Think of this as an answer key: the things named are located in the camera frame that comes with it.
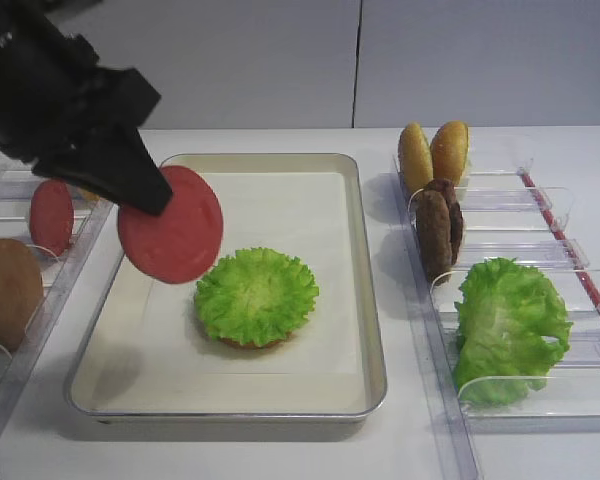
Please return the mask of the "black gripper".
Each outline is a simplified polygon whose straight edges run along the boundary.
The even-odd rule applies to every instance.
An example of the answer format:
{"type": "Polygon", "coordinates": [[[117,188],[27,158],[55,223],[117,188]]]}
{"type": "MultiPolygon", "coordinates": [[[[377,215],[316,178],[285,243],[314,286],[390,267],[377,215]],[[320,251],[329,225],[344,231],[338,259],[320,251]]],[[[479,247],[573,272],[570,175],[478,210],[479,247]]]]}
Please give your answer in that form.
{"type": "Polygon", "coordinates": [[[161,215],[172,189],[138,132],[159,100],[137,69],[100,66],[33,2],[0,1],[0,151],[35,175],[161,215]]]}

